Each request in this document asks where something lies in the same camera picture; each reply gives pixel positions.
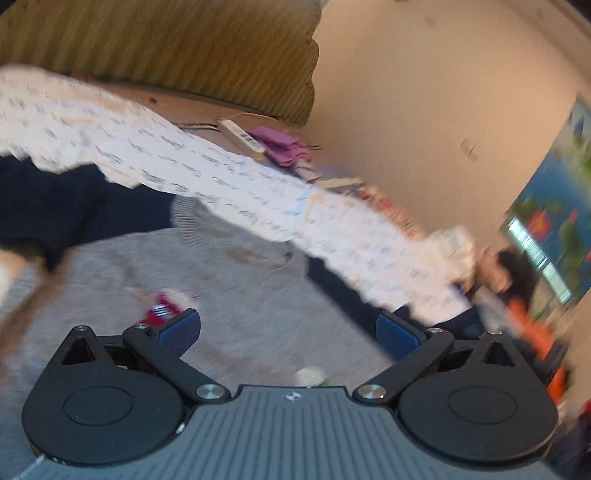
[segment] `crosshair logo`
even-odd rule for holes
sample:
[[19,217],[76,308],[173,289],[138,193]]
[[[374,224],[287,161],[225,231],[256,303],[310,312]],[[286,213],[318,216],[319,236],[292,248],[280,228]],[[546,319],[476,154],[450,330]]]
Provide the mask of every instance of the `crosshair logo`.
[[286,396],[286,399],[290,402],[295,402],[302,399],[302,396],[298,392],[289,392]]

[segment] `floral poster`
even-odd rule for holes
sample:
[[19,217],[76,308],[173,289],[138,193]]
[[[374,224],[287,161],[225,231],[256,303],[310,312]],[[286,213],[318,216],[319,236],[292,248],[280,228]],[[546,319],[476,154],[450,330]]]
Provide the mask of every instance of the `floral poster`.
[[591,109],[581,99],[510,212],[580,300],[591,287]]

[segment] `wall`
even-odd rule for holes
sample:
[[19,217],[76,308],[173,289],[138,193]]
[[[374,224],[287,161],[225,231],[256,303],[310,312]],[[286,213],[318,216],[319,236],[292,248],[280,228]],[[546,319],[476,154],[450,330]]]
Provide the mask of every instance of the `wall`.
[[[501,244],[504,212],[577,93],[591,98],[579,70],[501,0],[332,0],[316,40],[307,130],[324,157],[380,185],[427,229],[464,223],[482,245]],[[466,137],[476,163],[460,152]],[[591,352],[586,312],[589,298],[576,316],[590,340],[573,351]]]

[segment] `gold pleated curtain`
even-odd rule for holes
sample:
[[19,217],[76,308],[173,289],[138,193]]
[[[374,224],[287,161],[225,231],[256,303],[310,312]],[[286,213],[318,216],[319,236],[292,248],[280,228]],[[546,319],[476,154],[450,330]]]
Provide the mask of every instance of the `gold pleated curtain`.
[[303,125],[320,0],[17,0],[0,64],[191,92]]

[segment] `red flower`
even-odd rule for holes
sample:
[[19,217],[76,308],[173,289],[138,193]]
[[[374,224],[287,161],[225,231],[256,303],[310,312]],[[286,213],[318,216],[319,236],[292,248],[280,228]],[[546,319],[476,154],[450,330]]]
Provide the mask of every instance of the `red flower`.
[[542,210],[535,212],[531,216],[530,222],[527,225],[529,233],[538,242],[541,242],[546,238],[546,235],[548,235],[551,228],[552,223],[550,222],[548,215],[546,215],[546,212]]

